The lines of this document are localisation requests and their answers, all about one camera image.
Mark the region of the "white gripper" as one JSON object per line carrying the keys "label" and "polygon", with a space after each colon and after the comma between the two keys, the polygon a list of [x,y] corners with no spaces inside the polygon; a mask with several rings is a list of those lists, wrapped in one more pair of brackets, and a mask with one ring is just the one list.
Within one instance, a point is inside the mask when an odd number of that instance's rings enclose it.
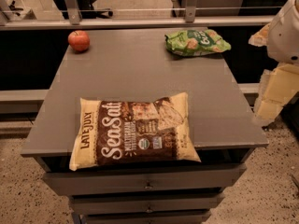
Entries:
{"label": "white gripper", "polygon": [[[267,45],[270,24],[252,35],[249,44],[255,47]],[[279,63],[272,72],[264,70],[260,78],[258,97],[255,100],[252,121],[264,127],[275,121],[286,105],[299,92],[299,65]]]}

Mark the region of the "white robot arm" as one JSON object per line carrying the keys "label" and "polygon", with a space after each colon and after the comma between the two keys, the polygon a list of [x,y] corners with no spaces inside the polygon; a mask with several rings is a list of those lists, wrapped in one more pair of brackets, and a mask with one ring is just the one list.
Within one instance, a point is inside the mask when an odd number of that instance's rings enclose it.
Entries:
{"label": "white robot arm", "polygon": [[288,0],[249,43],[266,46],[268,57],[278,62],[273,71],[263,71],[253,108],[253,122],[268,126],[299,92],[299,0]]}

